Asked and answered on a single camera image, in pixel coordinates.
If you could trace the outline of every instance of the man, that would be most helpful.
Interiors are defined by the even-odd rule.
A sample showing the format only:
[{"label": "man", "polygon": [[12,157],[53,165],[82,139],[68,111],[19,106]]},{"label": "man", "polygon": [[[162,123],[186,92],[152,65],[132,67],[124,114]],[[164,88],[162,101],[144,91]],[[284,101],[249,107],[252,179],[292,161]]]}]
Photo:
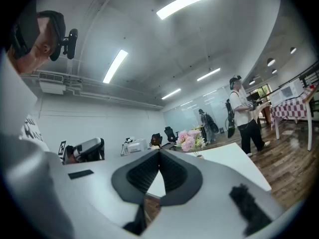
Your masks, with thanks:
[{"label": "man", "polygon": [[241,148],[250,157],[253,155],[250,150],[250,138],[253,139],[258,151],[268,146],[270,142],[262,140],[258,125],[250,116],[249,111],[252,111],[253,108],[247,105],[246,93],[241,89],[240,80],[232,78],[229,80],[229,83],[232,90],[229,101],[235,114],[235,123],[240,131]]},{"label": "man", "polygon": [[199,109],[198,111],[199,111],[199,114],[200,114],[200,120],[201,120],[201,122],[204,125],[204,129],[205,129],[205,132],[206,132],[206,135],[207,135],[207,144],[211,144],[214,141],[216,141],[216,139],[215,139],[215,134],[213,133],[213,130],[210,128],[210,124],[209,124],[209,121],[207,119],[207,117],[209,115],[207,113],[204,113],[204,111],[202,109]]},{"label": "man", "polygon": [[37,14],[37,23],[40,34],[28,54],[15,59],[12,46],[6,47],[6,54],[1,52],[0,133],[33,141],[44,151],[49,151],[30,115],[37,98],[19,74],[38,69],[49,57],[52,61],[58,59],[65,36],[64,16],[55,11],[42,11]]}]

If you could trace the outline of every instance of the wooden floor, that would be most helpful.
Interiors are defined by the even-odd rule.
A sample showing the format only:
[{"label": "wooden floor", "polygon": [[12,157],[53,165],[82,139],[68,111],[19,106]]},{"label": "wooden floor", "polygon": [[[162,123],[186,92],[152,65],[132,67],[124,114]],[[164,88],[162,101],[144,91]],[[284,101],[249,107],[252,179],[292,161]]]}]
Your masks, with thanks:
[{"label": "wooden floor", "polygon": [[[283,135],[282,132],[292,130],[291,135]],[[272,195],[282,206],[287,209],[294,203],[307,197],[318,173],[319,162],[319,134],[313,133],[311,151],[308,146],[308,124],[282,121],[279,124],[280,139],[276,140],[275,129],[270,126],[261,129],[263,141],[271,141],[271,144],[257,153],[257,149],[251,141],[252,153],[256,155],[251,160],[259,168],[270,186]],[[241,146],[239,130],[228,139],[227,132],[218,134],[217,141],[206,149],[224,146],[230,143]],[[148,222],[153,220],[159,212],[158,200],[146,198],[146,212]]]}]

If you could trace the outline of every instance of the checkered tablecloth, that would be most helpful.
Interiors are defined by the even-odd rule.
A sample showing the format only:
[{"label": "checkered tablecloth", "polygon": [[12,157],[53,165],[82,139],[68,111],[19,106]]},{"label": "checkered tablecloth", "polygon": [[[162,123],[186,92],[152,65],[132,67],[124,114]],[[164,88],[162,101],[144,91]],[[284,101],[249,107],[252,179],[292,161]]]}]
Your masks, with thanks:
[{"label": "checkered tablecloth", "polygon": [[304,92],[297,98],[283,101],[276,107],[270,107],[271,128],[275,125],[275,120],[280,122],[284,118],[305,118],[307,117],[305,99],[312,93],[312,89],[305,88]]}]

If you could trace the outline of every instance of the ceiling light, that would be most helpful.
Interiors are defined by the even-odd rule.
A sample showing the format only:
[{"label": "ceiling light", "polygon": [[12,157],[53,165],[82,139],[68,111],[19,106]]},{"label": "ceiling light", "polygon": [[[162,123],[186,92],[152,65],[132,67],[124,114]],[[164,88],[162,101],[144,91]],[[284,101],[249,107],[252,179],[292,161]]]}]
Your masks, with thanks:
[{"label": "ceiling light", "polygon": [[189,102],[187,102],[187,103],[185,103],[185,104],[183,104],[183,105],[181,105],[181,106],[187,105],[187,104],[189,104],[190,102],[193,102],[193,100],[192,100],[192,101],[189,101]]},{"label": "ceiling light", "polygon": [[188,107],[187,109],[192,108],[192,107],[194,107],[194,106],[196,106],[196,105],[190,106],[190,107]]},{"label": "ceiling light", "polygon": [[297,49],[295,47],[290,48],[290,53],[293,54]]},{"label": "ceiling light", "polygon": [[214,91],[212,91],[212,92],[209,92],[209,93],[205,94],[203,97],[205,97],[205,96],[207,96],[207,95],[209,95],[209,94],[211,94],[211,93],[213,93],[213,92],[215,92],[215,91],[217,91],[217,90],[214,90]]},{"label": "ceiling light", "polygon": [[201,1],[201,0],[176,0],[166,5],[164,8],[160,9],[156,14],[161,19],[165,19],[166,17],[177,12],[178,10],[183,9],[184,7],[198,1]]},{"label": "ceiling light", "polygon": [[[215,97],[214,97],[214,98],[215,98]],[[213,99],[213,98],[207,99],[207,100],[205,100],[205,102],[207,102],[208,100],[211,100],[211,99]]]},{"label": "ceiling light", "polygon": [[271,65],[274,64],[274,62],[275,62],[275,60],[274,60],[273,58],[269,58],[269,59],[267,60],[267,65],[268,65],[268,66],[271,66]]},{"label": "ceiling light", "polygon": [[218,69],[216,69],[216,70],[214,70],[214,71],[211,71],[210,73],[205,74],[204,76],[202,76],[202,77],[198,78],[198,79],[197,79],[197,81],[200,81],[200,80],[202,80],[202,79],[206,78],[207,76],[212,75],[212,74],[214,74],[214,73],[218,72],[219,70],[220,70],[220,68],[218,68]]},{"label": "ceiling light", "polygon": [[180,89],[173,91],[172,93],[169,93],[167,96],[163,97],[162,99],[166,99],[168,97],[170,97],[171,95],[174,95],[175,93],[177,93],[178,91],[180,91]]},{"label": "ceiling light", "polygon": [[115,74],[116,70],[120,66],[120,64],[123,62],[125,57],[127,56],[127,52],[124,50],[120,50],[120,52],[117,54],[116,58],[114,59],[113,63],[111,64],[108,72],[106,73],[106,76],[103,80],[104,83],[110,83],[111,78]]}]

